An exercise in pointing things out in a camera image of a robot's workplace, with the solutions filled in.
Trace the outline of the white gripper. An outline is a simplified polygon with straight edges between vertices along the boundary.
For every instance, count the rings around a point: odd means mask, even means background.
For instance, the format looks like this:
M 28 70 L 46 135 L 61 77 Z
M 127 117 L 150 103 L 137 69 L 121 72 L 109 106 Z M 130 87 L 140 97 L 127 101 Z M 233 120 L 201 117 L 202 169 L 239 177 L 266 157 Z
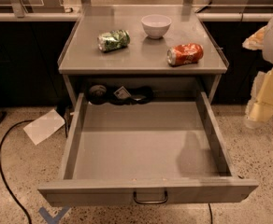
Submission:
M 273 63 L 273 17 L 267 26 L 260 28 L 242 43 L 244 49 L 263 50 L 263 58 Z M 273 117 L 273 68 L 258 72 L 251 88 L 244 123 L 248 128 L 256 129 Z

